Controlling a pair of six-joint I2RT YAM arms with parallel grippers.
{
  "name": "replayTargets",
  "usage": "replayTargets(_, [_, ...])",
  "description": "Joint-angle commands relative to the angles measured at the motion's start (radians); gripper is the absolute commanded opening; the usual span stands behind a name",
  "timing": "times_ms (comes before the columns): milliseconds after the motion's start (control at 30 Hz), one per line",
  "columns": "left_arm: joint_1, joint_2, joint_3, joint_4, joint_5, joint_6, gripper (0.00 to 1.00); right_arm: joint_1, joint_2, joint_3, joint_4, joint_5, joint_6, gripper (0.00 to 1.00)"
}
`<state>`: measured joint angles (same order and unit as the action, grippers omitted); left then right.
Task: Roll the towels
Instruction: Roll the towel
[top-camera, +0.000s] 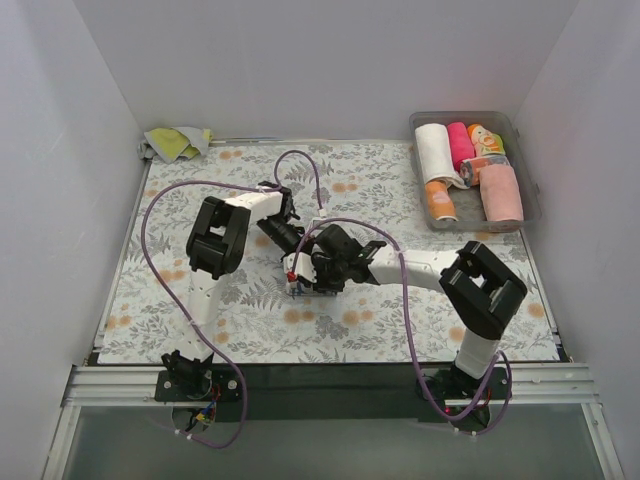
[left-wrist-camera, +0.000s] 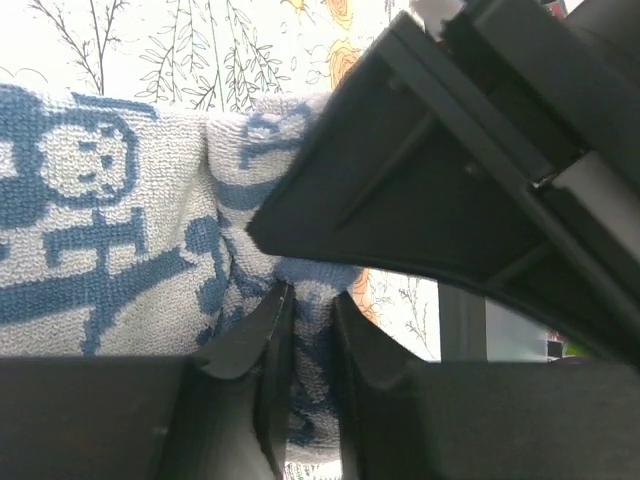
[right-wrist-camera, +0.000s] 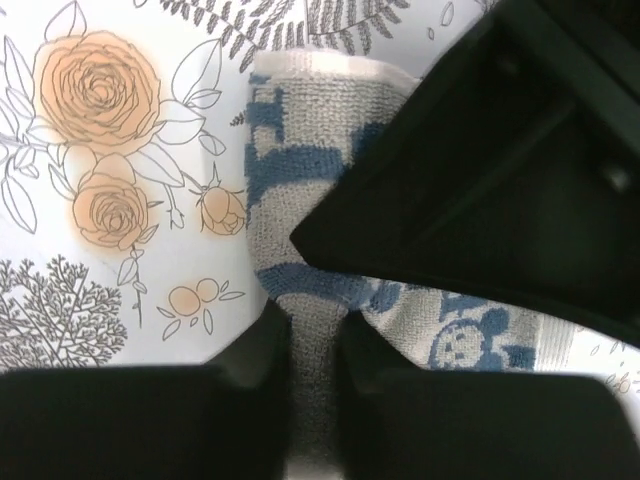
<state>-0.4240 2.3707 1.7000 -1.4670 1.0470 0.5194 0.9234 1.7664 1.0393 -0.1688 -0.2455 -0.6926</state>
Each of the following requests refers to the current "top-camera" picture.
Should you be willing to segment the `blue patterned towel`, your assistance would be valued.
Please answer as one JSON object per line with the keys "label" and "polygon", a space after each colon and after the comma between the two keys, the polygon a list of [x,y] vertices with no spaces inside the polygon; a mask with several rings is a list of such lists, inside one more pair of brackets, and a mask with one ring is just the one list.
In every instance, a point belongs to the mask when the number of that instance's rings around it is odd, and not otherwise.
{"label": "blue patterned towel", "polygon": [[315,297],[331,297],[333,293],[317,291],[315,289],[316,284],[305,283],[297,280],[295,282],[288,282],[286,291],[292,298],[315,298]]}

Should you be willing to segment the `yellow and grey cloths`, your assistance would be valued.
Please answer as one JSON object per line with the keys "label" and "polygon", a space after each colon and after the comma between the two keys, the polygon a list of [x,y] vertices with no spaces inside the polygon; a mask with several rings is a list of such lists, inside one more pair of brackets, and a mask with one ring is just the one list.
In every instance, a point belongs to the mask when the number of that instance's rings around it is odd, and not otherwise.
{"label": "yellow and grey cloths", "polygon": [[180,158],[206,155],[213,135],[210,129],[194,127],[155,128],[144,133],[137,147],[141,160],[162,160],[171,164]]}

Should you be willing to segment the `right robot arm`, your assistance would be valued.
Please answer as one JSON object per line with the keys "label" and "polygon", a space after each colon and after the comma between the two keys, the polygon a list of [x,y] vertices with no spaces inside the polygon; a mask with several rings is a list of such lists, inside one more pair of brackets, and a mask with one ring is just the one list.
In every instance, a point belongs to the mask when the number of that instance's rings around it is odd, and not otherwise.
{"label": "right robot arm", "polygon": [[489,384],[498,345],[528,289],[486,245],[469,241],[459,250],[403,250],[376,228],[383,241],[360,244],[328,219],[308,235],[317,248],[310,257],[311,281],[318,292],[340,292],[351,281],[403,288],[403,315],[409,315],[410,286],[444,294],[465,326],[462,344],[451,367],[454,389],[475,397]]}

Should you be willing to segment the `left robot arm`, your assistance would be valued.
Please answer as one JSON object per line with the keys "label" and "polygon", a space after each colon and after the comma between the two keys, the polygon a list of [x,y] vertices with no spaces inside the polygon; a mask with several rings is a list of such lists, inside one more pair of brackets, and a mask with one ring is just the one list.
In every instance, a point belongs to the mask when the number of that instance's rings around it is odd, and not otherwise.
{"label": "left robot arm", "polygon": [[235,198],[205,198],[188,237],[188,327],[175,350],[162,356],[162,363],[173,384],[190,399],[203,399],[212,390],[208,370],[214,352],[205,341],[213,336],[222,293],[244,257],[249,228],[258,226],[285,256],[296,250],[304,233],[290,223],[298,217],[291,190],[268,182],[263,187],[265,191]]}

